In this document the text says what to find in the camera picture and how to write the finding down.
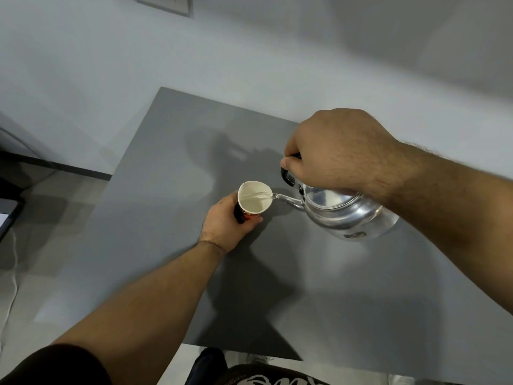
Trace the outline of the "person's right hand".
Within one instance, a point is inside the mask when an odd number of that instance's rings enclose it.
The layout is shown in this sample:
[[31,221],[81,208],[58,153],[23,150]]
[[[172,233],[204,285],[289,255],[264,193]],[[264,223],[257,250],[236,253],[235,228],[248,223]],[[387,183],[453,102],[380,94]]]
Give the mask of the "person's right hand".
[[401,183],[408,145],[395,139],[364,110],[317,111],[299,124],[306,129],[306,151],[294,155],[304,170],[289,170],[311,187],[349,189],[382,205]]

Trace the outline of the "person's left hand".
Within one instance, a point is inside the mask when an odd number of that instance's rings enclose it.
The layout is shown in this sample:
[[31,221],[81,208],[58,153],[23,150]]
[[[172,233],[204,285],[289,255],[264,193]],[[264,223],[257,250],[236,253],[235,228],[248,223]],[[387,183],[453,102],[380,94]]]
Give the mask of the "person's left hand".
[[232,192],[209,209],[199,238],[199,242],[215,245],[224,255],[247,236],[240,232],[240,224],[234,216],[237,194],[237,191]]

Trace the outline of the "paper cup with red print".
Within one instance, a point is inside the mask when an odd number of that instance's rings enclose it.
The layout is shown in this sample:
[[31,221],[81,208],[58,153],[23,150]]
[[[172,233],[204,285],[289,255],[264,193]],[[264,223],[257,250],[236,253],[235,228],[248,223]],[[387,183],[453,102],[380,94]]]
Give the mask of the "paper cup with red print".
[[243,182],[237,193],[234,216],[239,224],[260,216],[273,202],[271,187],[260,181]]

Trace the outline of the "silver metal kettle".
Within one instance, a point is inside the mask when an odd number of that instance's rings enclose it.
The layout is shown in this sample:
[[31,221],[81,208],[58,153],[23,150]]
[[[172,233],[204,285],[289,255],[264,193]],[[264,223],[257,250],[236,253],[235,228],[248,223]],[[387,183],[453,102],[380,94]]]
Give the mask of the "silver metal kettle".
[[395,226],[399,216],[366,195],[347,189],[332,191],[311,187],[281,168],[281,177],[300,194],[294,199],[273,194],[273,200],[290,204],[331,235],[351,242],[375,239]]

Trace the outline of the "person's right forearm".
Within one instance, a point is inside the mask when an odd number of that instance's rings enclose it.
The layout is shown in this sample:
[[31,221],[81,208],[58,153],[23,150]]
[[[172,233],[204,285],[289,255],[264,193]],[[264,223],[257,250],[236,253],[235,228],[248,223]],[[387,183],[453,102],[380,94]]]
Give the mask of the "person's right forearm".
[[513,180],[394,142],[374,195],[513,315]]

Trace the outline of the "person's left forearm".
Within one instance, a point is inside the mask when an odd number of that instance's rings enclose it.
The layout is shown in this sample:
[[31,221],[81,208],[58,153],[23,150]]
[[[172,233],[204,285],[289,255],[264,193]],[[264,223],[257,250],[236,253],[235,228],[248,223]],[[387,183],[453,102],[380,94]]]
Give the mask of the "person's left forearm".
[[113,385],[156,385],[179,349],[226,248],[201,240],[125,286],[57,338],[92,353]]

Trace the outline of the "dark shoe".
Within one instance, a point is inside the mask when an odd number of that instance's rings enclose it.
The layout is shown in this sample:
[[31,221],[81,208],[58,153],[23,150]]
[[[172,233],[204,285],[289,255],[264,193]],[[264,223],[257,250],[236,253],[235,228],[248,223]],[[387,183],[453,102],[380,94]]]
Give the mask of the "dark shoe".
[[227,370],[223,350],[204,348],[196,358],[184,385],[214,385]]

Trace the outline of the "black printed shorts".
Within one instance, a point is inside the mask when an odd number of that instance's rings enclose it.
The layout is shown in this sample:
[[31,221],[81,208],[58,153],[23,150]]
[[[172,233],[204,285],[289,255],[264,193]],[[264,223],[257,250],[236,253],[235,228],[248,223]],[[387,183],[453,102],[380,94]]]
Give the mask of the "black printed shorts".
[[[333,385],[314,376],[274,365],[239,364],[227,370],[214,385]],[[379,385],[460,385],[401,375],[387,375]]]

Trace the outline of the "black baseboard strip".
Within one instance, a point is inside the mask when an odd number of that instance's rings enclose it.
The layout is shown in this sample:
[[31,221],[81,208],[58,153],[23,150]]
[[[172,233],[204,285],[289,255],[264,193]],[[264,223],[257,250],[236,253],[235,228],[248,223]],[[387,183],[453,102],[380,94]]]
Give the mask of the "black baseboard strip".
[[106,174],[106,173],[102,173],[99,171],[89,170],[89,169],[80,168],[80,167],[74,167],[74,166],[65,165],[62,163],[56,163],[53,161],[47,161],[47,160],[36,158],[36,157],[19,155],[19,154],[11,153],[11,152],[4,151],[1,149],[0,149],[0,159],[7,160],[7,161],[13,161],[13,162],[17,162],[17,163],[25,163],[25,164],[38,166],[38,167],[44,167],[44,168],[48,168],[48,169],[59,170],[62,172],[87,176],[90,178],[103,180],[103,181],[110,181],[112,178],[112,174]]

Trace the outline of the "black flat device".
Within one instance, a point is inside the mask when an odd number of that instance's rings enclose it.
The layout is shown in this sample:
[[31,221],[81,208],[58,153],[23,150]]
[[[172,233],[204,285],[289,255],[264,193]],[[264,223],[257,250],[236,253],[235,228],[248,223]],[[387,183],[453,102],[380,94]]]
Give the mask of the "black flat device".
[[25,201],[22,198],[0,198],[0,243],[20,216]]

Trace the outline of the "black sleeve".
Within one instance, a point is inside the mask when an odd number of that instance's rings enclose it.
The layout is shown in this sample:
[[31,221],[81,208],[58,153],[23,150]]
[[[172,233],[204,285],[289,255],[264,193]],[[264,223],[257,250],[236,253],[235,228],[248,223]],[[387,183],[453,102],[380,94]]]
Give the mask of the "black sleeve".
[[112,385],[112,380],[88,350],[53,344],[25,358],[0,385]]

